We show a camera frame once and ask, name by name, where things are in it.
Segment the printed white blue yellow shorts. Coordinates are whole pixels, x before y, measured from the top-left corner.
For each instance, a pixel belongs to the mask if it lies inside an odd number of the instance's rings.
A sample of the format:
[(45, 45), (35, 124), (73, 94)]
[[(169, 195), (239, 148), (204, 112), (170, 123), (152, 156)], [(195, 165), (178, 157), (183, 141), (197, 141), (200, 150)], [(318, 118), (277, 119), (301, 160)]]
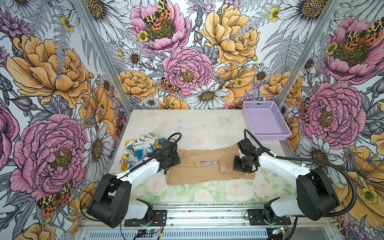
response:
[(141, 136), (138, 140), (125, 142), (123, 156), (120, 160), (121, 171), (125, 172), (148, 159), (147, 155), (159, 149), (165, 139), (154, 134)]

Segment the beige garment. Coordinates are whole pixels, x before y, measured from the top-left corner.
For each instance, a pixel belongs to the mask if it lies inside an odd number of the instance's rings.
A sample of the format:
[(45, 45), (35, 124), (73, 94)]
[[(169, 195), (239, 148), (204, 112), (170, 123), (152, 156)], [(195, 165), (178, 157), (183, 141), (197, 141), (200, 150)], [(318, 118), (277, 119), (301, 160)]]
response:
[(166, 183), (169, 186), (255, 178), (254, 173), (234, 170), (234, 158), (240, 155), (237, 145), (210, 151), (178, 149), (178, 154), (181, 163), (171, 167), (166, 173)]

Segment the lavender plastic basket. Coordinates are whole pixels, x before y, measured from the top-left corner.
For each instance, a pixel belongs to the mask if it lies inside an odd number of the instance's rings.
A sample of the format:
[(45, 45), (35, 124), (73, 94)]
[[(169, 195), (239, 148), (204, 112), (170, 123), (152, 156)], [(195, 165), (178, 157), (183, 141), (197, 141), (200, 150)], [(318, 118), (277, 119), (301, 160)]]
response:
[(242, 112), (247, 130), (259, 141), (284, 141), (292, 135), (274, 101), (244, 101)]

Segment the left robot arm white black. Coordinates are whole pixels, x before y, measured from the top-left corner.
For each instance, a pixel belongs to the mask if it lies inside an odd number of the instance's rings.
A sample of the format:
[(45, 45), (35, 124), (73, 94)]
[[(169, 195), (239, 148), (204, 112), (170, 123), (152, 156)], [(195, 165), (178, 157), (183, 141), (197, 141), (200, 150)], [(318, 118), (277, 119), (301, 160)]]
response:
[(160, 149), (148, 154), (147, 160), (123, 173), (104, 175), (99, 185), (87, 192), (93, 196), (86, 209), (81, 207), (83, 216), (110, 228), (129, 222), (150, 225), (156, 219), (153, 205), (144, 200), (131, 200), (131, 192), (149, 177), (181, 163), (177, 152), (180, 139), (164, 140)]

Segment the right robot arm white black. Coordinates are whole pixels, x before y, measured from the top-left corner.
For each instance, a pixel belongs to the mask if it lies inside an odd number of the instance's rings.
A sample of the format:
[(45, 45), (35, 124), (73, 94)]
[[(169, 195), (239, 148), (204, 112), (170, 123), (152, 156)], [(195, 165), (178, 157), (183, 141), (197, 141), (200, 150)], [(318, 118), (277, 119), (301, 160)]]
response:
[(272, 224), (278, 218), (295, 216), (317, 221), (335, 209), (339, 198), (327, 174), (322, 169), (309, 169), (297, 165), (269, 152), (269, 149), (256, 148), (245, 138), (237, 143), (240, 157), (234, 158), (234, 170), (254, 173), (259, 167), (270, 170), (293, 184), (297, 190), (295, 198), (279, 197), (264, 204), (264, 220)]

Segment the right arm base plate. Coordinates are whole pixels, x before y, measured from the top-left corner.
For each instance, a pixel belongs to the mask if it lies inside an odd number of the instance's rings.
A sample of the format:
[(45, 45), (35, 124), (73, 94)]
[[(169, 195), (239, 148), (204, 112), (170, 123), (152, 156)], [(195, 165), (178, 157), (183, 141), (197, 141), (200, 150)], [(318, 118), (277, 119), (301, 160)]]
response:
[(278, 217), (269, 210), (249, 209), (248, 220), (251, 226), (289, 226), (290, 218)]

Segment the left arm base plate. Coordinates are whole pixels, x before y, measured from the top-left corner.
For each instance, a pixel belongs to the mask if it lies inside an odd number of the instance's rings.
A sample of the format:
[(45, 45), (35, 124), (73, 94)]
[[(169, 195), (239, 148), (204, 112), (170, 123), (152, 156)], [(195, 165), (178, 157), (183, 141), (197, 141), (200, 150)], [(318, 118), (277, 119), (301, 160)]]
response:
[(125, 227), (164, 227), (167, 222), (167, 210), (151, 210), (143, 219), (125, 220)]

